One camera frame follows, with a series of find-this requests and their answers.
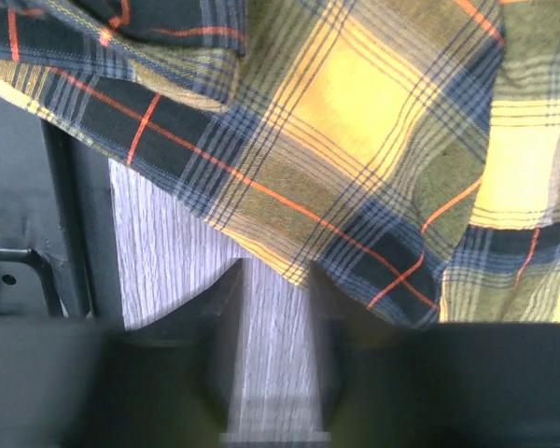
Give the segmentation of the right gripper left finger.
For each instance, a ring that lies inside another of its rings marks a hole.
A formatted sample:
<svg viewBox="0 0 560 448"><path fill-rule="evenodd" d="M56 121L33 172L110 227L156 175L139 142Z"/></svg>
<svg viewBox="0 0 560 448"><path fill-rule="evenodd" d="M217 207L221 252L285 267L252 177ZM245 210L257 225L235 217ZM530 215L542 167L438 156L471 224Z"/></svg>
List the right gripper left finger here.
<svg viewBox="0 0 560 448"><path fill-rule="evenodd" d="M139 329L0 317L0 447L219 446L243 289L236 260Z"/></svg>

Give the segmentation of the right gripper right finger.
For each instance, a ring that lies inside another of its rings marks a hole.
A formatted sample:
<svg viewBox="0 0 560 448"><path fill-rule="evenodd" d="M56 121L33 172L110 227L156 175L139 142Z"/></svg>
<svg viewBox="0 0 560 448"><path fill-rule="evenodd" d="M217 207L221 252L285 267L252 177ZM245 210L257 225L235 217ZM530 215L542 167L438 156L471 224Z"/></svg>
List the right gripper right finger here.
<svg viewBox="0 0 560 448"><path fill-rule="evenodd" d="M560 447L560 324L392 325L309 273L335 447Z"/></svg>

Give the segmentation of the yellow plaid long sleeve shirt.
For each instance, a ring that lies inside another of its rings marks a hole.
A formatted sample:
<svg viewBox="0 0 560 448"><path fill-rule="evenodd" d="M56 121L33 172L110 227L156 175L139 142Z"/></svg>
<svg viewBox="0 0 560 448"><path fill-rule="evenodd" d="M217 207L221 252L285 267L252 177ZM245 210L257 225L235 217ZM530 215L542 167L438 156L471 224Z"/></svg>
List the yellow plaid long sleeve shirt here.
<svg viewBox="0 0 560 448"><path fill-rule="evenodd" d="M296 285L560 322L560 1L0 1L0 97Z"/></svg>

